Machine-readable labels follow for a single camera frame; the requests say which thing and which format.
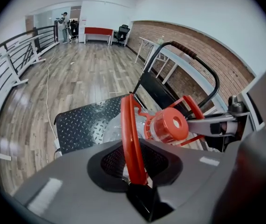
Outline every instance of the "metal railing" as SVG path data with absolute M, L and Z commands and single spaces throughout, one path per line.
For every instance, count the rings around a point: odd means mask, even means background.
M 18 42 L 22 42 L 23 45 L 9 56 L 15 72 L 20 75 L 21 69 L 26 69 L 24 66 L 28 64 L 34 55 L 31 44 L 26 42 L 26 40 L 37 35 L 41 36 L 34 40 L 34 44 L 37 48 L 37 52 L 41 53 L 44 49 L 57 41 L 57 28 L 56 26 L 33 28 L 30 31 L 14 36 L 0 44 L 0 92 L 4 87 L 10 85 L 10 78 L 12 76 L 12 73 L 6 65 L 7 61 L 3 59 L 2 54 L 8 52 Z

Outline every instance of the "person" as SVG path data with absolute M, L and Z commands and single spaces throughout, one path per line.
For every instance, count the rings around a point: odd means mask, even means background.
M 62 36 L 63 36 L 63 44 L 68 43 L 68 21 L 66 16 L 68 15 L 67 12 L 64 12 L 63 17 L 58 21 L 61 26 L 63 26 L 62 29 Z
M 69 34 L 69 37 L 72 37 L 72 30 L 71 30 L 71 20 L 68 21 L 68 34 Z
M 71 25 L 70 25 L 70 28 L 71 28 L 71 39 L 75 41 L 76 39 L 76 23 L 75 23 L 75 20 L 72 20 L 71 21 Z

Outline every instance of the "white cable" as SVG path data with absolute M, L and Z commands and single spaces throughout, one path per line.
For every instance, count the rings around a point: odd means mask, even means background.
M 53 52 L 53 54 L 52 54 L 52 56 L 51 56 L 51 60 L 50 60 L 50 62 L 49 62 L 49 66 L 47 67 L 47 70 L 48 70 L 48 76 L 47 76 L 47 83 L 46 83 L 46 85 L 47 85 L 47 99 L 46 99 L 47 113 L 48 113 L 49 124 L 50 124 L 50 127 L 51 127 L 51 129 L 52 129 L 52 132 L 53 132 L 53 134 L 54 134 L 55 139 L 57 139 L 57 137 L 56 137 L 56 135 L 55 135 L 54 129 L 53 129 L 52 124 L 51 124 L 50 115 L 49 115 L 49 107 L 48 107 L 48 93 L 49 93 L 49 91 L 48 91 L 48 81 L 49 81 L 49 74 L 50 74 L 50 70 L 49 70 L 49 68 L 50 68 L 50 66 L 51 66 L 51 61 L 52 61 L 52 59 L 53 59 L 53 57 L 54 57 L 54 54 L 55 54 L 55 51 L 56 51 L 56 46 L 57 46 L 57 45 L 55 45 L 54 52 Z

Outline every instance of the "wooden floor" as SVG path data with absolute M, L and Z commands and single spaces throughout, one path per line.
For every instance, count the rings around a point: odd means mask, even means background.
M 12 157 L 0 160 L 0 188 L 9 194 L 53 161 L 55 137 L 46 108 L 47 67 L 53 51 L 43 56 L 45 63 L 28 69 L 23 76 L 28 84 L 13 89 L 0 115 L 0 153 Z M 104 42 L 58 45 L 49 68 L 52 125 L 58 113 L 133 91 L 143 70 L 143 62 L 135 64 L 135 58 L 128 48 Z M 144 90 L 139 96 L 149 109 L 158 109 Z

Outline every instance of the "white wall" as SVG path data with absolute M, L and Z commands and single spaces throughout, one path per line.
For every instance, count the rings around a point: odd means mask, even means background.
M 253 0 L 139 0 L 133 20 L 197 30 L 226 46 L 255 75 L 266 70 L 266 17 Z
M 62 7 L 73 7 L 73 6 L 81 6 L 82 1 L 71 1 L 71 2 L 62 2 L 62 3 L 58 3 L 58 4 L 53 4 L 47 7 L 43 7 L 37 10 L 34 10 L 32 12 L 30 12 L 28 15 L 35 15 L 35 14 L 39 14 L 39 13 L 44 13 L 47 11 L 52 11 L 55 9 L 59 9 Z
M 83 1 L 80 20 L 86 18 L 87 27 L 109 28 L 118 30 L 131 21 L 132 9 L 109 2 Z
M 8 23 L 0 23 L 0 43 L 23 32 L 26 32 L 25 16 Z

